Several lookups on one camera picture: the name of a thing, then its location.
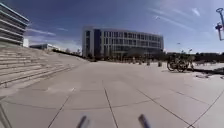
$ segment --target building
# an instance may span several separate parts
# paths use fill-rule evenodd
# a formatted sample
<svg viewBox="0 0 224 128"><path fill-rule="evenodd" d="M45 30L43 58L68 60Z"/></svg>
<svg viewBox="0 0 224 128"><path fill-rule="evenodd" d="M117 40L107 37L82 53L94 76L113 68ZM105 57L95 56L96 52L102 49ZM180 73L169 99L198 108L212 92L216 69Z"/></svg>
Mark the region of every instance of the building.
<svg viewBox="0 0 224 128"><path fill-rule="evenodd" d="M23 44L23 34L29 20L0 3L0 41Z"/></svg>
<svg viewBox="0 0 224 128"><path fill-rule="evenodd" d="M23 47L29 47L30 46L30 42L29 42L29 39L27 39L27 38L24 38L23 39Z"/></svg>
<svg viewBox="0 0 224 128"><path fill-rule="evenodd" d="M84 57L149 57L163 51L163 36L117 29L85 27L82 54Z"/></svg>
<svg viewBox="0 0 224 128"><path fill-rule="evenodd" d="M41 49L41 50L60 50L58 46L54 46L51 44L36 44L36 45L30 45L30 48L36 48L36 49Z"/></svg>

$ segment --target staircase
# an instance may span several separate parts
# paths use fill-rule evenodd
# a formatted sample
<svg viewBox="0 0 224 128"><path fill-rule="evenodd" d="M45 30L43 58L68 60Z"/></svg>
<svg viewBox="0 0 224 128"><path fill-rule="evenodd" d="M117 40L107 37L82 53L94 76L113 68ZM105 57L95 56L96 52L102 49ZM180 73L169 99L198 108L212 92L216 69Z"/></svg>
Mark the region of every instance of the staircase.
<svg viewBox="0 0 224 128"><path fill-rule="evenodd" d="M74 56L0 42L0 88L25 87L84 63Z"/></svg>

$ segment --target ground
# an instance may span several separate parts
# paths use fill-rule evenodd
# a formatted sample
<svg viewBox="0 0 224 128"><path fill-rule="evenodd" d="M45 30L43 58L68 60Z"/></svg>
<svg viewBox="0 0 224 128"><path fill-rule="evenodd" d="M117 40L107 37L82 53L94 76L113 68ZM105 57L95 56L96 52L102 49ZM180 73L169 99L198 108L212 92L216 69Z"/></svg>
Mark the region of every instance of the ground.
<svg viewBox="0 0 224 128"><path fill-rule="evenodd" d="M88 63L2 99L13 128L222 128L224 85L220 76L169 72L166 66Z"/></svg>

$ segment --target lamp post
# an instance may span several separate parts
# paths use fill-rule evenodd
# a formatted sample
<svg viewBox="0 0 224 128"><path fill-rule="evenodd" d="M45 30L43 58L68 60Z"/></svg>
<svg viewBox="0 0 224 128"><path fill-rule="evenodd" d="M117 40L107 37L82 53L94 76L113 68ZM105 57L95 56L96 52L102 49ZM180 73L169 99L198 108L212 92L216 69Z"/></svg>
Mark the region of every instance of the lamp post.
<svg viewBox="0 0 224 128"><path fill-rule="evenodd" d="M223 8L218 8L216 10L217 13L219 13L220 18L221 18L221 22L222 22L222 26L224 26L224 19L223 19L223 14L222 14Z"/></svg>
<svg viewBox="0 0 224 128"><path fill-rule="evenodd" d="M223 11L223 8L218 8L218 9L216 10L216 12L219 13L220 18L221 18L221 24L218 23L217 26L215 27L215 29L218 30L220 41L223 40L223 39L222 39L222 36L221 36L221 28L224 27L224 18L223 18L222 11Z"/></svg>

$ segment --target sky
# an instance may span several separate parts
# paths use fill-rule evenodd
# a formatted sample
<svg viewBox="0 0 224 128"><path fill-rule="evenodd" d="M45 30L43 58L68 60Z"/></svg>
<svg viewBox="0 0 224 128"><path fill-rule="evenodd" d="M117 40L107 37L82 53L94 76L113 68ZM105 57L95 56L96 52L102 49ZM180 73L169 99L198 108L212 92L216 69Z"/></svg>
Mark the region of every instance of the sky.
<svg viewBox="0 0 224 128"><path fill-rule="evenodd" d="M30 20L25 38L76 51L82 28L161 34L168 52L224 52L215 26L223 0L0 0Z"/></svg>

